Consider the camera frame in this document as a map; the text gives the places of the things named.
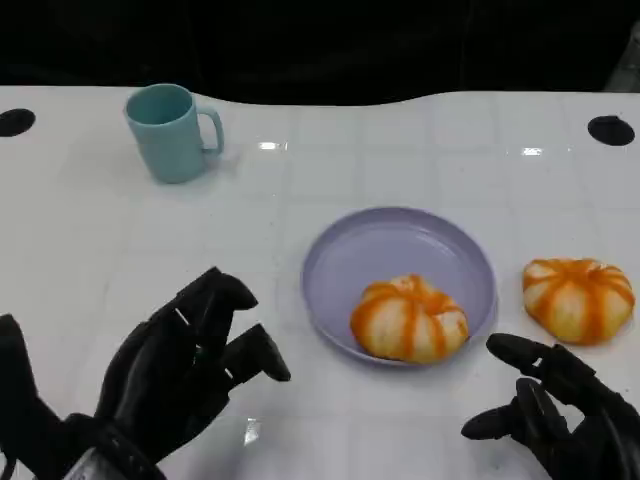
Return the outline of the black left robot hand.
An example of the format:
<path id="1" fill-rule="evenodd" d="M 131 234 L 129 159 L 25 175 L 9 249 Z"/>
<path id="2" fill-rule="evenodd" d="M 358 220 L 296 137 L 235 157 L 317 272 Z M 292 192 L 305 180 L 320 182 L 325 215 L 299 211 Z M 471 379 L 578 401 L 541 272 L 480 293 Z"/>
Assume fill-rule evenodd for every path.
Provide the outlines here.
<path id="1" fill-rule="evenodd" d="M 257 305 L 238 278 L 211 268 L 126 337 L 96 410 L 59 417 L 40 397 L 18 322 L 1 318 L 1 475 L 37 479 L 158 479 L 159 463 L 200 435 L 233 389 L 257 375 L 287 382 L 271 336 L 230 337 L 234 314 Z"/>

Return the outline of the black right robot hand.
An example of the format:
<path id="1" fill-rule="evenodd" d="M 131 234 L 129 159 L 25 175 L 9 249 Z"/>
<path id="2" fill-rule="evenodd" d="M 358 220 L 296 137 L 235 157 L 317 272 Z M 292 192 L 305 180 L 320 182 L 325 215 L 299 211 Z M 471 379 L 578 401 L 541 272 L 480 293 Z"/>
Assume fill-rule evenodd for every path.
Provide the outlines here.
<path id="1" fill-rule="evenodd" d="M 552 479 L 639 477 L 639 413 L 595 370 L 560 344 L 493 333 L 486 347 L 522 377 L 508 404 L 463 425 L 465 438 L 510 437 Z"/>

